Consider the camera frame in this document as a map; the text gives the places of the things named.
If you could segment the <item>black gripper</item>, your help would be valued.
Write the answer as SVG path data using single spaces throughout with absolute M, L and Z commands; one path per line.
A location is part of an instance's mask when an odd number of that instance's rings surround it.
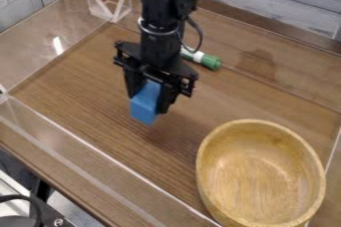
M 157 114 L 165 114 L 179 95 L 191 97 L 198 72 L 180 59 L 183 21 L 155 27 L 139 21 L 140 41 L 117 41 L 113 64 L 123 69 L 128 97 L 141 90 L 147 80 L 161 86 Z

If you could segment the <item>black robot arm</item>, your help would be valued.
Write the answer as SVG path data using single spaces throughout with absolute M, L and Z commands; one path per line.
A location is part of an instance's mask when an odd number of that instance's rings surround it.
M 196 25 L 190 18 L 195 8 L 196 0 L 141 0 L 140 40 L 115 43 L 113 63 L 123 68 L 128 96 L 135 97 L 148 81 L 160 86 L 157 114 L 168 112 L 177 96 L 191 96 L 198 80 L 180 57 L 184 27 Z

